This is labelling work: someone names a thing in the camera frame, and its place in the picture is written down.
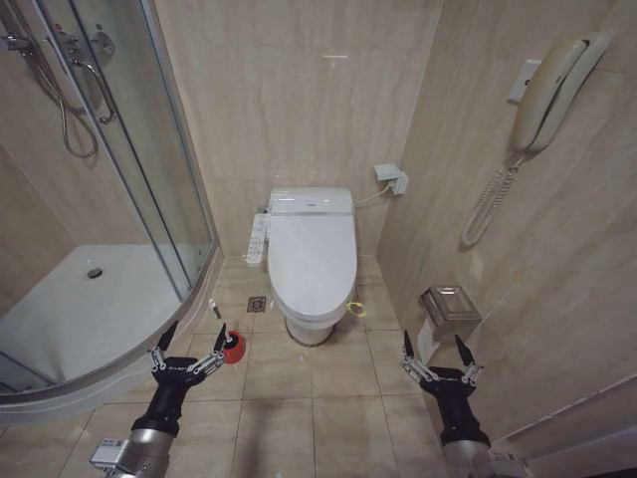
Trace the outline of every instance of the toilet base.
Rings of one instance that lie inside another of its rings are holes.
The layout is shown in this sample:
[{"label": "toilet base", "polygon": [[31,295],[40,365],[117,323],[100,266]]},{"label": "toilet base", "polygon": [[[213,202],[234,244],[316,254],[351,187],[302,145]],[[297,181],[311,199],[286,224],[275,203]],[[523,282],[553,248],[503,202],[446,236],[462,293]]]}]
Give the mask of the toilet base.
[{"label": "toilet base", "polygon": [[334,332],[334,326],[318,330],[304,329],[303,327],[297,326],[292,321],[289,321],[286,317],[286,330],[288,331],[288,334],[290,334],[290,337],[292,337],[298,344],[305,347],[316,347],[329,340],[331,334]]}]

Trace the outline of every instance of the coiled phone cord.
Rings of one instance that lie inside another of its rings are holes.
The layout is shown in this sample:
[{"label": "coiled phone cord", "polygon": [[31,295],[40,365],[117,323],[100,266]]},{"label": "coiled phone cord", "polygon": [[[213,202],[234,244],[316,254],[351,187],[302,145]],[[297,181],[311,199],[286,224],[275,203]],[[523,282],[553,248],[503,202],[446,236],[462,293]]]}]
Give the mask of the coiled phone cord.
[{"label": "coiled phone cord", "polygon": [[[513,153],[514,152],[511,151],[507,154],[505,162],[509,161]],[[508,166],[502,166],[494,173],[491,181],[489,181],[489,184],[487,184],[487,187],[476,201],[476,205],[471,210],[471,213],[467,219],[465,219],[460,236],[463,246],[473,247],[478,244],[478,241],[480,241],[480,238],[487,231],[498,209],[500,209],[500,205],[505,199],[511,185],[516,180],[516,176],[524,160],[525,155],[522,154],[516,162]]]}]

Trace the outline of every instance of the floor tile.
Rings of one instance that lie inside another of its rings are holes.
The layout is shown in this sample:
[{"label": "floor tile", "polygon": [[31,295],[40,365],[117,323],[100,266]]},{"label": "floor tile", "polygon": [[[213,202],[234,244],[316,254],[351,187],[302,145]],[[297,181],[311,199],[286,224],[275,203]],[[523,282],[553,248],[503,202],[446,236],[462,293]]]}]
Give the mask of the floor tile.
[{"label": "floor tile", "polygon": [[167,477],[229,478],[241,401],[185,403]]},{"label": "floor tile", "polygon": [[91,417],[12,425],[0,437],[0,475],[11,478],[57,477]]},{"label": "floor tile", "polygon": [[376,395],[378,383],[367,337],[362,332],[334,332],[310,348],[313,396]]},{"label": "floor tile", "polygon": [[310,352],[287,333],[254,334],[244,398],[312,396]]},{"label": "floor tile", "polygon": [[243,402],[233,478],[315,476],[312,401]]},{"label": "floor tile", "polygon": [[[358,302],[358,294],[354,291],[354,297],[351,299],[353,302]],[[364,318],[356,317],[355,315],[347,312],[343,316],[340,321],[336,323],[336,330],[339,332],[347,332],[347,331],[359,331],[362,332],[365,330],[365,325],[363,323]]]},{"label": "floor tile", "polygon": [[401,478],[444,478],[440,450],[422,394],[383,396]]},{"label": "floor tile", "polygon": [[223,261],[217,288],[225,287],[263,287],[270,282],[265,266],[248,267],[246,260],[228,257]]},{"label": "floor tile", "polygon": [[128,438],[132,423],[146,412],[146,408],[144,403],[119,403],[96,409],[60,478],[104,478],[102,471],[89,464],[89,458],[102,438]]},{"label": "floor tile", "polygon": [[279,306],[273,304],[271,295],[268,295],[268,305],[266,312],[255,314],[255,334],[282,332],[288,333],[286,330],[286,320]]},{"label": "floor tile", "polygon": [[262,291],[259,288],[217,288],[213,292],[212,298],[217,303],[221,319],[217,319],[210,308],[207,308],[196,333],[218,334],[224,323],[230,331],[250,333],[254,327],[255,315],[248,312],[248,298],[261,294]]},{"label": "floor tile", "polygon": [[399,329],[398,320],[384,286],[358,286],[358,300],[367,313],[363,319],[369,331],[392,331]]},{"label": "floor tile", "polygon": [[398,477],[376,396],[314,400],[317,478]]},{"label": "floor tile", "polygon": [[380,267],[374,256],[358,256],[356,284],[359,286],[384,286]]},{"label": "floor tile", "polygon": [[[201,359],[212,351],[216,335],[196,334],[190,346],[190,357]],[[246,354],[238,363],[224,364],[206,380],[188,391],[186,401],[241,399],[246,381],[252,335],[245,334]]]},{"label": "floor tile", "polygon": [[402,367],[402,332],[368,331],[367,339],[374,360],[380,393],[396,395],[418,393],[420,386]]}]

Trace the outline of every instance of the toilet lid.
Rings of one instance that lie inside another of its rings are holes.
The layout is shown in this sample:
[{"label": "toilet lid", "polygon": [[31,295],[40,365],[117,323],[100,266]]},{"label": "toilet lid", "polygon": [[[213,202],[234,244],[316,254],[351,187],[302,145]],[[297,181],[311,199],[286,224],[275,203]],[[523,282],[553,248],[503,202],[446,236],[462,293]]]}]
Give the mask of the toilet lid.
[{"label": "toilet lid", "polygon": [[332,313],[356,276],[353,216],[271,216],[268,268],[276,294],[292,311],[308,320]]}]

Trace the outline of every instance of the white cable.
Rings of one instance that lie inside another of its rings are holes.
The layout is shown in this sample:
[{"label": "white cable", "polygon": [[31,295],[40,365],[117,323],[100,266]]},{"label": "white cable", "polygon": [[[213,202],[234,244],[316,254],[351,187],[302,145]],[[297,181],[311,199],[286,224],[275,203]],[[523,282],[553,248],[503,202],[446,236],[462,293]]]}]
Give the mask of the white cable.
[{"label": "white cable", "polygon": [[363,202],[367,202],[370,201],[371,199],[373,199],[374,197],[378,197],[378,196],[382,196],[385,192],[387,192],[389,190],[389,188],[391,187],[391,183],[392,181],[389,181],[387,183],[387,186],[380,192],[377,192],[376,194],[372,194],[369,197],[365,197],[364,199],[361,199],[359,201],[354,202],[354,207],[358,207],[360,204],[362,204]]},{"label": "white cable", "polygon": [[[507,154],[505,162],[509,162],[509,158],[511,158],[513,153],[514,152],[511,151]],[[465,220],[462,228],[462,234],[460,236],[463,246],[473,247],[478,244],[478,241],[480,241],[480,238],[487,231],[487,228],[498,212],[498,209],[500,209],[500,205],[511,188],[511,185],[514,183],[514,180],[518,175],[518,171],[520,170],[520,165],[524,160],[525,155],[523,154],[513,165],[502,166],[494,173],[491,181],[489,181],[489,184],[487,184],[487,187],[482,192],[476,201],[476,205]],[[475,229],[475,231],[473,234],[470,234],[472,229]]]}]

